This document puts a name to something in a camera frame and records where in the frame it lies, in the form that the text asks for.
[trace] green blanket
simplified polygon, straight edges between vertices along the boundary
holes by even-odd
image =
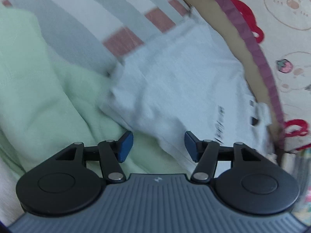
[[[76,141],[94,146],[125,131],[97,107],[110,80],[47,46],[37,19],[0,4],[0,156],[19,177]],[[130,173],[187,173],[144,134],[121,164]],[[88,167],[100,174],[97,163]]]

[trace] cartoon print fabric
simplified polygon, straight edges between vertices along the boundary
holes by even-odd
[[[285,149],[311,147],[311,0],[231,1],[273,72],[284,113]],[[261,41],[254,23],[264,36]]]

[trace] multicolored fabric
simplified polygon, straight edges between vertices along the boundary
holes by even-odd
[[[184,21],[183,0],[1,0],[36,15],[49,46],[105,73],[121,57]]]

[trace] purple fabric edge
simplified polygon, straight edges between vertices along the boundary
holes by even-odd
[[[272,71],[270,66],[268,65],[268,62],[263,54],[263,52],[260,49],[259,44],[257,44],[255,37],[253,36],[253,33],[249,29],[247,23],[245,22],[244,18],[240,14],[240,12],[237,10],[237,8],[234,6],[234,4],[230,0],[215,0],[223,12],[226,14],[227,18],[230,20],[230,22],[234,25],[234,27],[237,29],[240,37],[244,40],[247,49],[251,52],[254,62],[256,63],[259,72],[262,76],[262,79],[268,89],[270,101],[272,104],[272,107],[274,109],[274,112],[276,114],[276,120],[280,124],[280,126],[284,127],[284,117],[283,117],[283,111],[281,108],[281,103],[279,99],[279,94],[277,92],[276,84],[274,81],[274,77],[272,75]],[[284,130],[281,131],[279,135],[279,144],[278,146],[281,149],[284,149],[285,144],[285,135]]]

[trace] ribbed gray surface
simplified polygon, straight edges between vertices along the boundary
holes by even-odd
[[[231,211],[208,186],[191,184],[185,175],[139,174],[109,185],[95,204],[79,213],[62,218],[26,213],[10,226],[13,233],[301,233],[305,229],[290,213],[252,217]]]

